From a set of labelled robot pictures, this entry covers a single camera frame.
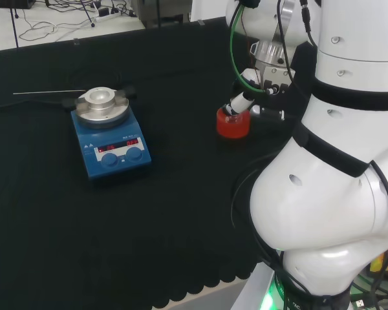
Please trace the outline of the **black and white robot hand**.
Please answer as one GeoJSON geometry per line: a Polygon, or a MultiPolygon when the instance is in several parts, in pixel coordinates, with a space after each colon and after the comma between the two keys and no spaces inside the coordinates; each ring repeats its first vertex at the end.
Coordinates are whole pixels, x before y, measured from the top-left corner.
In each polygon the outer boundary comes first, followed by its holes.
{"type": "Polygon", "coordinates": [[[264,63],[261,69],[252,67],[241,72],[235,62],[233,47],[230,46],[230,63],[236,75],[233,97],[221,108],[223,120],[228,123],[239,122],[246,115],[284,121],[290,117],[285,111],[275,110],[266,104],[275,97],[283,97],[290,89],[295,90],[304,103],[309,101],[310,95],[296,83],[294,71],[287,61],[283,66],[264,63]]]}

